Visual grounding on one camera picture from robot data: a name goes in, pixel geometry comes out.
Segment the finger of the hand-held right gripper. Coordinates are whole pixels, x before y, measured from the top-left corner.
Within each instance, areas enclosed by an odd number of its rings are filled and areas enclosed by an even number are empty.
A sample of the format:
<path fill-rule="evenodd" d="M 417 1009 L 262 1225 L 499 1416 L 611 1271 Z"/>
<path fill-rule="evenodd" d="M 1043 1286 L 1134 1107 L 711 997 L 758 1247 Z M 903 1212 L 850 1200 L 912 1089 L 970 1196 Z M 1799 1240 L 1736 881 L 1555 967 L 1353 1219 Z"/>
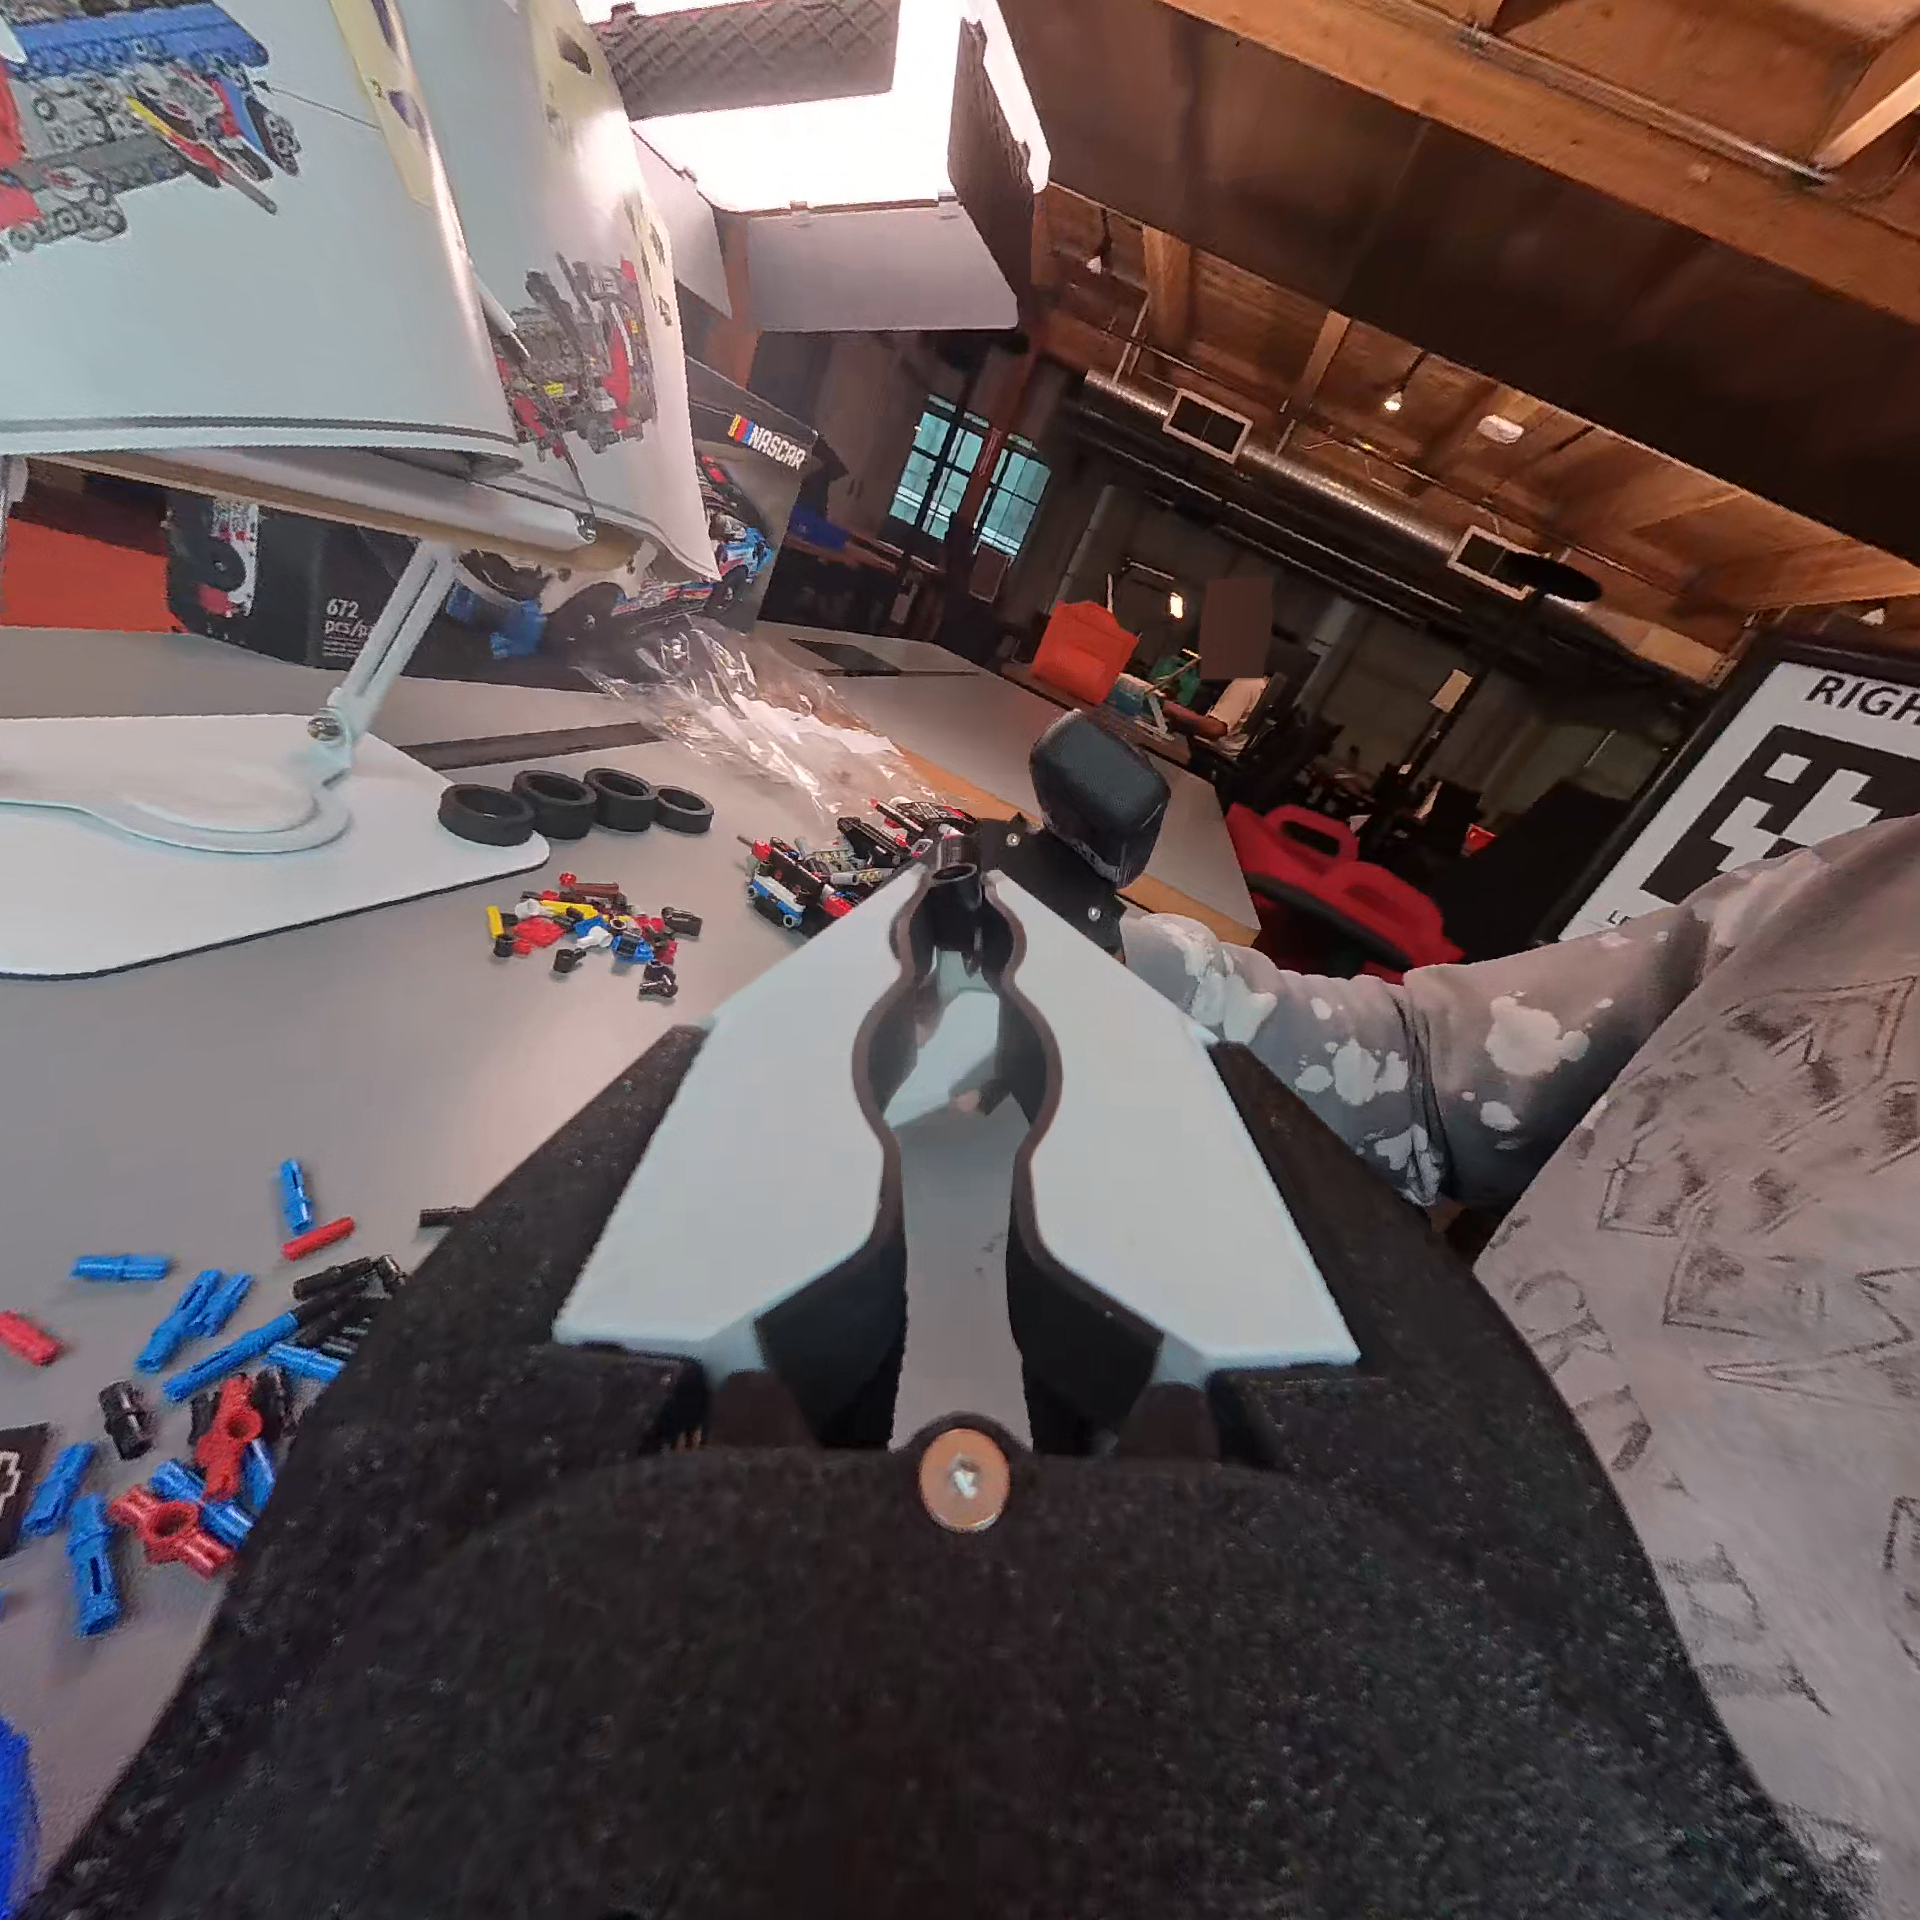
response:
<path fill-rule="evenodd" d="M 912 1063 L 882 1116 L 907 1128 L 928 1116 L 987 1113 L 995 1096 L 1001 1000 L 987 985 L 924 985 L 912 1014 Z"/>

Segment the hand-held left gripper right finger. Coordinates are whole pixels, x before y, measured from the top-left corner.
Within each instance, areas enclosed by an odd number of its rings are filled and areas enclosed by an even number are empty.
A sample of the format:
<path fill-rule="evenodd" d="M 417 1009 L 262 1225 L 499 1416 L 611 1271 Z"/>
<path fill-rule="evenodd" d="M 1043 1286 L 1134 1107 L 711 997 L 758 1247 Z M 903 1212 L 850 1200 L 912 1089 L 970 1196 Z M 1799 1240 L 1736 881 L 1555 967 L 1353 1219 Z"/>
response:
<path fill-rule="evenodd" d="M 995 1079 L 1029 1123 L 1006 1312 L 1031 1440 L 1087 1454 L 1153 1387 L 1358 1363 L 1220 1046 L 1012 878 L 987 881 Z"/>

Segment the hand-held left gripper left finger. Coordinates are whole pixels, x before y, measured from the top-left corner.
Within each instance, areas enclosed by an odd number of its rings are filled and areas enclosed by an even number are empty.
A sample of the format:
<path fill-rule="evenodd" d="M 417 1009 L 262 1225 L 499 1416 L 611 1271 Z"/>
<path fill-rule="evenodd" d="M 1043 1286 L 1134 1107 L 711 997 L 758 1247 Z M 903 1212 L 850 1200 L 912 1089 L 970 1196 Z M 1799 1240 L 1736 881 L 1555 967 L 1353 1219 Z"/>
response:
<path fill-rule="evenodd" d="M 728 997 L 564 1295 L 552 1338 L 774 1374 L 816 1436 L 905 1341 L 903 1152 L 921 875 Z"/>

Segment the dark toy beam assembly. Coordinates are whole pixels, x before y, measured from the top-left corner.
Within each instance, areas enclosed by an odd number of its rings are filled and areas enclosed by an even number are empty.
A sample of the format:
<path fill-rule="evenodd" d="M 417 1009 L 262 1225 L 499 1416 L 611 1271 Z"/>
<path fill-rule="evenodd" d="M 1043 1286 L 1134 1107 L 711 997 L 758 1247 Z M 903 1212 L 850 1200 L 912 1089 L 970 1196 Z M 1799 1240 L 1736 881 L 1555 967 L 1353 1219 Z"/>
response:
<path fill-rule="evenodd" d="M 981 918 L 987 911 L 978 834 L 958 828 L 931 838 L 921 866 L 928 875 L 918 913 L 924 947 L 933 957 L 955 954 L 967 971 L 978 971 Z"/>

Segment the pile of mixed colourful bricks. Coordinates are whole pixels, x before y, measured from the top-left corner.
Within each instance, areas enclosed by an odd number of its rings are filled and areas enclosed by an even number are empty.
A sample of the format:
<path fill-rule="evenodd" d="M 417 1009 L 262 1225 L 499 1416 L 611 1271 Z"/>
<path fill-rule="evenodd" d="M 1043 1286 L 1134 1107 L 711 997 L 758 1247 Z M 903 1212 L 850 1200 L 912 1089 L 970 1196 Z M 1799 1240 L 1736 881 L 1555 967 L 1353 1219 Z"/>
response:
<path fill-rule="evenodd" d="M 617 881 L 576 873 L 487 908 L 487 947 L 498 962 L 549 967 L 552 980 L 590 971 L 622 980 L 641 1002 L 679 1000 L 679 957 L 705 929 L 704 913 L 662 905 L 647 911 Z"/>

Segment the toy instruction booklet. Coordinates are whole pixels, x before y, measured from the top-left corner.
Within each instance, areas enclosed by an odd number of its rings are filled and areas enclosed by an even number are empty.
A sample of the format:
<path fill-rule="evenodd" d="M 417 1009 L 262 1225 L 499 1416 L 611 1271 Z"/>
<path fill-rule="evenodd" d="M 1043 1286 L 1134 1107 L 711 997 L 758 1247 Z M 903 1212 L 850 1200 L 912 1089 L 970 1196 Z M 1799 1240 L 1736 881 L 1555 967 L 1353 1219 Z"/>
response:
<path fill-rule="evenodd" d="M 579 4 L 5 4 L 5 455 L 715 576 Z"/>

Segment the person's right forearm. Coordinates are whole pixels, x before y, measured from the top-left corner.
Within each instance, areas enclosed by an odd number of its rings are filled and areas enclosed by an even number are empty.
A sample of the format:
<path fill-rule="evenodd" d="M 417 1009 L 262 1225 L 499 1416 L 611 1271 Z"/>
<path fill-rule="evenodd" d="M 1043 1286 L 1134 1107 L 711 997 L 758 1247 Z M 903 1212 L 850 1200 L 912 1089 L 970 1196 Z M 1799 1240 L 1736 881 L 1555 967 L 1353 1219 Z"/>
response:
<path fill-rule="evenodd" d="M 1511 1200 L 1636 1068 L 1714 1028 L 1828 1019 L 1918 985 L 1918 820 L 1744 866 L 1618 929 L 1488 962 L 1310 975 L 1189 918 L 1128 918 L 1119 957 L 1212 1041 L 1248 1047 L 1427 1203 Z"/>

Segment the orange bin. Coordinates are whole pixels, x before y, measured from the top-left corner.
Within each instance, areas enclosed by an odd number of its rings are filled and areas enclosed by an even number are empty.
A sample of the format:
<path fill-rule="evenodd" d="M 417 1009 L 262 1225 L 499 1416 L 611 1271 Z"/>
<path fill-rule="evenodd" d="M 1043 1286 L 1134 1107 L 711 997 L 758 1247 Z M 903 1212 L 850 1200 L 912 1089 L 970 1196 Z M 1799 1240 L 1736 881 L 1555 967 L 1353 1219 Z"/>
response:
<path fill-rule="evenodd" d="M 1137 648 L 1139 637 L 1107 603 L 1065 599 L 1048 609 L 1031 673 L 1070 702 L 1105 705 Z"/>

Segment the red plastic chair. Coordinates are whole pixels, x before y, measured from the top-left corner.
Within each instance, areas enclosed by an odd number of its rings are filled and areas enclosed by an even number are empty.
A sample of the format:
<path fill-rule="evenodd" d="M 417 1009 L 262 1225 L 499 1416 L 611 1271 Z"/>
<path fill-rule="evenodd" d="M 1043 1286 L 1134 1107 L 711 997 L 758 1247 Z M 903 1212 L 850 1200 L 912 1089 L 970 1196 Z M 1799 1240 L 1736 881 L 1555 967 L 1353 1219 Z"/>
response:
<path fill-rule="evenodd" d="M 1364 967 L 1413 973 L 1461 962 L 1463 949 L 1447 938 L 1437 901 L 1412 881 L 1364 857 L 1343 857 L 1324 873 L 1262 878 L 1262 896 L 1289 908 L 1356 949 Z"/>
<path fill-rule="evenodd" d="M 1343 873 L 1358 866 L 1358 838 L 1343 824 L 1306 807 L 1258 813 L 1235 804 L 1226 828 L 1242 881 L 1258 905 L 1325 905 Z"/>

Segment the partly built toy car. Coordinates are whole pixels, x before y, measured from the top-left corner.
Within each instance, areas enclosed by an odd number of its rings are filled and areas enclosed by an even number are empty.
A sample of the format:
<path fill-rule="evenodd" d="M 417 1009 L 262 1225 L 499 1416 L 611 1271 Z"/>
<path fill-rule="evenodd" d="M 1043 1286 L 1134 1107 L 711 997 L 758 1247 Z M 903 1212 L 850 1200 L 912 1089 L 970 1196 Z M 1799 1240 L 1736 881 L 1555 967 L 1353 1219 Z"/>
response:
<path fill-rule="evenodd" d="M 743 834 L 750 908 L 792 933 L 814 938 L 875 896 L 933 841 L 970 834 L 978 817 L 933 799 L 873 799 L 835 817 L 835 834 L 808 846 L 782 834 Z"/>

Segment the paned window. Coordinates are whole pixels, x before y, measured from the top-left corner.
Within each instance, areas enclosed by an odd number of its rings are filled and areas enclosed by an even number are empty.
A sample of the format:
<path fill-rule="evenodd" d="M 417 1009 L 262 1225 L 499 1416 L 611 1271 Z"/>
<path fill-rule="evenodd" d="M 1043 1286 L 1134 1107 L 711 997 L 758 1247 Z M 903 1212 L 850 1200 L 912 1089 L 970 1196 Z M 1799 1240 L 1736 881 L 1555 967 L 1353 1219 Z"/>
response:
<path fill-rule="evenodd" d="M 987 484 L 973 511 L 978 545 L 1016 561 L 1044 502 L 1052 467 L 1029 437 L 1008 437 L 987 463 L 987 437 L 987 418 L 970 410 L 958 421 L 952 399 L 928 395 L 882 533 L 945 541 L 983 470 Z"/>

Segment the clear plastic bag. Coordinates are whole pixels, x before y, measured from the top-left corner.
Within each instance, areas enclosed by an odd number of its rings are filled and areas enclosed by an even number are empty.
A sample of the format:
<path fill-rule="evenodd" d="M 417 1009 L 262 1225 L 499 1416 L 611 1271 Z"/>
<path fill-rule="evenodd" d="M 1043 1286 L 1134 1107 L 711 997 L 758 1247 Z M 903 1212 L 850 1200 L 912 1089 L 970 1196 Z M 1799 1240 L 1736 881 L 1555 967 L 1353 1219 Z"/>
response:
<path fill-rule="evenodd" d="M 709 617 L 617 619 L 571 648 L 571 668 L 709 766 L 756 781 L 819 828 L 875 799 L 945 804 L 945 790 L 840 694 L 819 668 Z"/>

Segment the black toy set box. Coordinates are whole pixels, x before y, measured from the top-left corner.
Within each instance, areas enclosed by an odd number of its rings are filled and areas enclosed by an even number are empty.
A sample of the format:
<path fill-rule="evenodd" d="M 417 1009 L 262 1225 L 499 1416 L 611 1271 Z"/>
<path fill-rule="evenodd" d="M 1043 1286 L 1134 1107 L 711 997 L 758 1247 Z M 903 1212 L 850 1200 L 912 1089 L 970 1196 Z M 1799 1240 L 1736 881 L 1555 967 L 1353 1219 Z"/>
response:
<path fill-rule="evenodd" d="M 579 571 L 470 551 L 407 665 L 416 678 L 645 678 L 669 640 L 758 622 L 816 431 L 704 362 L 687 369 L 687 390 L 709 576 L 673 580 L 662 559 Z M 379 530 L 166 497 L 169 619 L 282 664 L 343 673 L 411 556 L 411 538 Z"/>

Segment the pile of black blue pins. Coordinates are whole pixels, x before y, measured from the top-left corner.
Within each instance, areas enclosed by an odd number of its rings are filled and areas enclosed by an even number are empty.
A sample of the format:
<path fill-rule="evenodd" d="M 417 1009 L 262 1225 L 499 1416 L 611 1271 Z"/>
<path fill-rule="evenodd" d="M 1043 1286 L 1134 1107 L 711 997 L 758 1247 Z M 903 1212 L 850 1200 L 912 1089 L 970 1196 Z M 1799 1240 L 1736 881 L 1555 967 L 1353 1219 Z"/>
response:
<path fill-rule="evenodd" d="M 214 1595 L 292 1428 L 375 1304 L 481 1198 L 339 1152 L 108 1160 L 5 1178 L 5 1678 L 113 1641 L 149 1588 Z"/>

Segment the white metal book stand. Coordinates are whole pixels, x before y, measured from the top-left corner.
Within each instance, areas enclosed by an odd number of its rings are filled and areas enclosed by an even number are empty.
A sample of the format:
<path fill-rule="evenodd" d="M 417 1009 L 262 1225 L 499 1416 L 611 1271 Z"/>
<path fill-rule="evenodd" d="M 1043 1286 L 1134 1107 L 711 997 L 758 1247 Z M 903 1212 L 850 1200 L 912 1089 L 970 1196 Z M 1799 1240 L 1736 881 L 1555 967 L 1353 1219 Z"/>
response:
<path fill-rule="evenodd" d="M 514 849 L 450 834 L 447 781 L 375 739 L 375 716 L 461 551 L 571 561 L 601 517 L 467 485 L 417 530 L 372 637 L 309 716 L 5 719 L 6 980 L 129 973 L 546 862 L 544 831 Z"/>

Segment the person's grey printed sweatshirt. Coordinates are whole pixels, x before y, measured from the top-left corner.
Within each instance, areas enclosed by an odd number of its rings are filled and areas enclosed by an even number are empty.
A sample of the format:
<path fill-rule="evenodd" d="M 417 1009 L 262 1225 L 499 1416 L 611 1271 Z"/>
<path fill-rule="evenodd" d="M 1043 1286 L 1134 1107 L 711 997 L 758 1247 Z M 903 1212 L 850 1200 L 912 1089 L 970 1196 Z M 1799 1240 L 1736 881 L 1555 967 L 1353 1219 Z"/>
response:
<path fill-rule="evenodd" d="M 1750 1774 L 1847 1905 L 1918 1916 L 1913 971 L 1683 1014 L 1482 1282 Z"/>

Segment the framed black white marker sign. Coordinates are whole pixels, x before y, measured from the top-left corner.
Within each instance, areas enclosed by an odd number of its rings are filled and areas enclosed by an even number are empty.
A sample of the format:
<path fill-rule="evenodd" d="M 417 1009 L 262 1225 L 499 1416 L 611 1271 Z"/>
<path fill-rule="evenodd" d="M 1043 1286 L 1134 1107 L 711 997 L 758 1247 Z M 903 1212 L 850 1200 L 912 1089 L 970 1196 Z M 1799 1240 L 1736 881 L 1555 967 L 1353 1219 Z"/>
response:
<path fill-rule="evenodd" d="M 1618 929 L 1701 886 L 1918 817 L 1918 652 L 1759 640 L 1536 933 Z"/>

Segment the white softbox light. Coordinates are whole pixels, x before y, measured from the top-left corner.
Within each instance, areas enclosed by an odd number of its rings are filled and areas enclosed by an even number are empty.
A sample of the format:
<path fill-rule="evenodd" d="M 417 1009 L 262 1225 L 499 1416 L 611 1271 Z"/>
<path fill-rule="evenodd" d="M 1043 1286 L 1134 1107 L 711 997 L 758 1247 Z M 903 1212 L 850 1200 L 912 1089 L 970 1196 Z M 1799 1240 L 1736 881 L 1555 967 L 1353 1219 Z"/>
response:
<path fill-rule="evenodd" d="M 1006 333 L 1052 155 L 1001 4 L 590 4 L 684 291 L 760 333 Z"/>

